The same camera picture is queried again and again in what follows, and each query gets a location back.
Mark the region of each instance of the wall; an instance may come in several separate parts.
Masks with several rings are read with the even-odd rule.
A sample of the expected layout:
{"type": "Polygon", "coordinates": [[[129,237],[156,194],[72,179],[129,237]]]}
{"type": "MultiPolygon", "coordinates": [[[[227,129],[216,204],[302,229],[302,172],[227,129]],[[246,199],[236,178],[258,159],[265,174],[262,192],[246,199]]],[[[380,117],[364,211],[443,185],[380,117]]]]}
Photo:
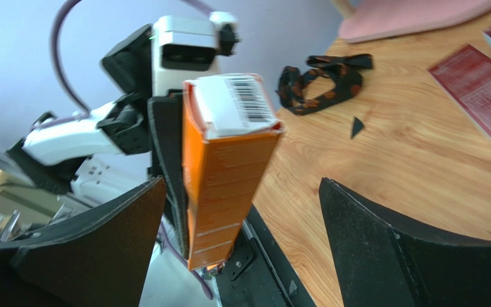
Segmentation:
{"type": "MultiPolygon", "coordinates": [[[[329,0],[205,0],[240,20],[243,42],[237,55],[222,59],[223,72],[256,72],[272,90],[285,65],[305,69],[304,60],[322,54],[336,38],[341,20],[329,0]]],[[[45,111],[67,116],[77,110],[60,89],[49,57],[49,32],[62,0],[0,0],[0,152],[28,133],[45,111]]],[[[120,96],[99,67],[116,43],[159,17],[203,17],[181,1],[84,0],[66,19],[61,33],[65,71],[77,93],[91,107],[120,96]]],[[[108,157],[144,176],[148,155],[108,157]]]]}

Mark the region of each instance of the black ribbon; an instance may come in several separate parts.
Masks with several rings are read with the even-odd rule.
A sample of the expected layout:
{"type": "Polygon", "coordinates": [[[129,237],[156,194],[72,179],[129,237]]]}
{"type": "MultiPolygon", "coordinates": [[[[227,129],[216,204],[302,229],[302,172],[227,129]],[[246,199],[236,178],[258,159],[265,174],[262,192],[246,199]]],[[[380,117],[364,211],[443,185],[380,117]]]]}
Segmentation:
{"type": "Polygon", "coordinates": [[[357,95],[361,90],[362,76],[356,69],[373,68],[370,54],[310,56],[306,64],[313,68],[302,75],[298,68],[286,66],[276,91],[281,105],[298,116],[323,110],[357,95]],[[304,99],[302,91],[317,77],[331,78],[334,88],[314,99],[304,99]]]}

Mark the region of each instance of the wooden leg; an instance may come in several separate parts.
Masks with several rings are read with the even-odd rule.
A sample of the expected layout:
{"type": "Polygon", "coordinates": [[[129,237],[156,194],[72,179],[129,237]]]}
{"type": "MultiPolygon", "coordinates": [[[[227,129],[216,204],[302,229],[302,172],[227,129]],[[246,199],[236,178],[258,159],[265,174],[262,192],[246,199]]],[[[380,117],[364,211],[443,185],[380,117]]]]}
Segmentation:
{"type": "Polygon", "coordinates": [[[331,0],[336,6],[342,17],[350,18],[354,15],[355,9],[347,0],[331,0]]]}

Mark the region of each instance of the barcode label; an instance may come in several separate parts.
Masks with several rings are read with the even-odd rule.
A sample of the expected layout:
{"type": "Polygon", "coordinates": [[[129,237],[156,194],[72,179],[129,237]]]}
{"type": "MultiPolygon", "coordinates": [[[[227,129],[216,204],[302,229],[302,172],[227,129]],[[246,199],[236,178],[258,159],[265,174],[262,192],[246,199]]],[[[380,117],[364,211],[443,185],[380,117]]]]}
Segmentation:
{"type": "Polygon", "coordinates": [[[265,123],[271,119],[270,108],[253,78],[230,78],[229,83],[237,99],[240,113],[247,122],[265,123]]]}

